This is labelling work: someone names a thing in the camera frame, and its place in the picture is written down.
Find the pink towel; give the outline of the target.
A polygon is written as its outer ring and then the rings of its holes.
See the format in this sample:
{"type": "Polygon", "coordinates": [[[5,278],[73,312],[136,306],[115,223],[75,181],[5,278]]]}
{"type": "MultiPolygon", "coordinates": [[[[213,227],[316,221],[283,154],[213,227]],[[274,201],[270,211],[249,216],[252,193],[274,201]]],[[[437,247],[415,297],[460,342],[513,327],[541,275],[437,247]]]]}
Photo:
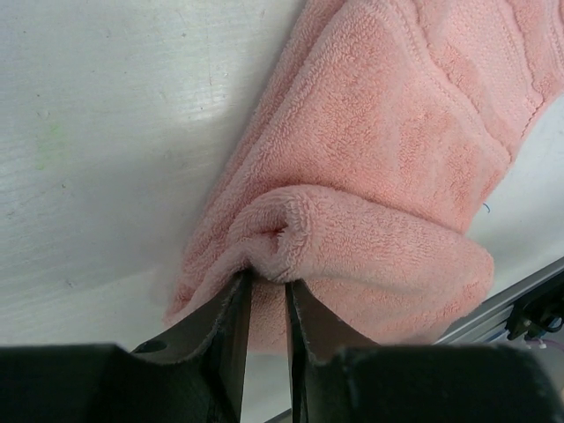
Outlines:
{"type": "Polygon", "coordinates": [[[375,342],[434,342],[490,290],[467,231],[562,92],[560,1],[307,2],[167,320],[251,268],[253,349],[285,350],[297,279],[375,342]]]}

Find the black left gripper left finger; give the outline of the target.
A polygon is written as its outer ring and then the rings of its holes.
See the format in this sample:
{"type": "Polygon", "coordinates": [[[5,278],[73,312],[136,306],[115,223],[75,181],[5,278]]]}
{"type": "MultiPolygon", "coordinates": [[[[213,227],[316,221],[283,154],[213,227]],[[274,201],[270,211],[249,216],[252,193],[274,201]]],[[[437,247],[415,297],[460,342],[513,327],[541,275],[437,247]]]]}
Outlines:
{"type": "Polygon", "coordinates": [[[133,351],[118,345],[1,350],[3,422],[238,422],[251,271],[133,351]]]}

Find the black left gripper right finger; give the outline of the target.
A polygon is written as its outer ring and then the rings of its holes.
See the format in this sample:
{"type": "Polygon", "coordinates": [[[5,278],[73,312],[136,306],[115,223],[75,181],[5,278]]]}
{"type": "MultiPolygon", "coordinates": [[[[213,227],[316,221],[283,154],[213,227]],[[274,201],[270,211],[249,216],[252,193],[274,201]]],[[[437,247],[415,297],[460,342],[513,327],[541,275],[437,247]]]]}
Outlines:
{"type": "Polygon", "coordinates": [[[294,422],[561,422],[563,403],[510,346],[378,345],[286,285],[294,422]]]}

